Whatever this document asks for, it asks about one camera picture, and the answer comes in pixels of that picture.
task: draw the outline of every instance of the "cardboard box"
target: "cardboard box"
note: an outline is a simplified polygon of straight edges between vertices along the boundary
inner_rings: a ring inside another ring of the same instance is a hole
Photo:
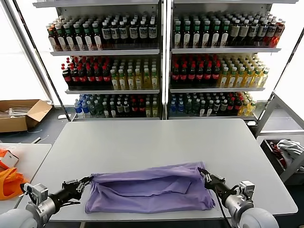
[[[11,100],[0,101],[0,111],[7,111],[17,105],[32,107],[26,116],[0,118],[0,133],[27,131],[35,127],[51,110],[52,106],[41,100]]]

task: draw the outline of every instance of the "gray table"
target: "gray table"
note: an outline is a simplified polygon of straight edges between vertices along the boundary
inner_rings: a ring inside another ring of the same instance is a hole
[[[0,143],[0,148],[10,149],[19,157],[16,165],[17,171],[31,181],[51,149],[51,144],[24,144],[24,143]],[[17,207],[19,197],[0,201],[0,214]]]
[[[96,121],[67,123],[33,183],[50,192],[66,180],[91,173],[142,170],[204,161],[207,169],[225,177],[229,186],[250,180],[256,184],[254,203],[274,215],[292,214],[297,206],[267,157],[240,119],[169,121]],[[85,214],[88,186],[81,205],[63,207],[55,221],[156,221],[222,218],[218,204],[209,211],[158,214]],[[24,208],[23,198],[18,208]]]

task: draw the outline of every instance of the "orange bag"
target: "orange bag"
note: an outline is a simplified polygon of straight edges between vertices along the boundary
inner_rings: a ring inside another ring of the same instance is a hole
[[[17,168],[0,172],[0,200],[8,200],[21,195],[20,184],[28,182]]]

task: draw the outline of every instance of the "purple shirt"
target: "purple shirt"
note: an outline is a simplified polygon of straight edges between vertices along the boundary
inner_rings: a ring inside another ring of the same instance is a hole
[[[203,162],[142,171],[93,174],[85,212],[158,213],[215,207],[197,167]]]

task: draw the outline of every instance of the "shelf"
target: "shelf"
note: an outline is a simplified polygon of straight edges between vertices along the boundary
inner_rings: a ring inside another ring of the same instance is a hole
[[[101,51],[54,51],[52,56],[123,56],[123,55],[157,55],[159,49],[139,50],[101,50]]]
[[[146,90],[66,90],[66,94],[159,94],[159,89]]]
[[[36,8],[80,7],[80,6],[114,6],[114,5],[151,5],[158,0],[52,0],[34,2]]]
[[[210,93],[210,92],[252,92],[263,91],[265,88],[191,88],[191,89],[170,89],[171,93]]]
[[[201,54],[201,53],[256,53],[278,52],[280,48],[268,47],[220,47],[220,48],[173,48],[172,54]]]
[[[273,4],[286,3],[295,4],[298,0],[175,0],[176,4],[193,4],[193,3],[255,3],[255,4]]]

